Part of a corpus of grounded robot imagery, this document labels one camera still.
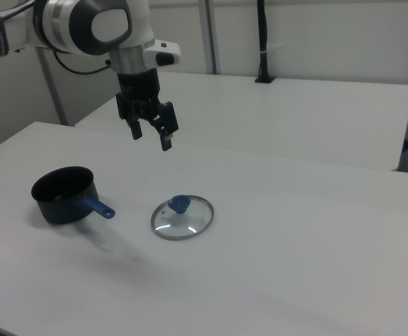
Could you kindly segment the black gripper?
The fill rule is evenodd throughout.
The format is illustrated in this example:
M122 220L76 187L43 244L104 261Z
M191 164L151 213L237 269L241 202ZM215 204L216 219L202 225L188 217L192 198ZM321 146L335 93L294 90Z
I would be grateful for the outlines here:
M115 96L118 115L129 126L134 140L142 137L139 118L148 120L160 136L163 151L172 147L171 138L178 131L173 104L160 103L160 82L157 69L136 74L118 73L120 92Z

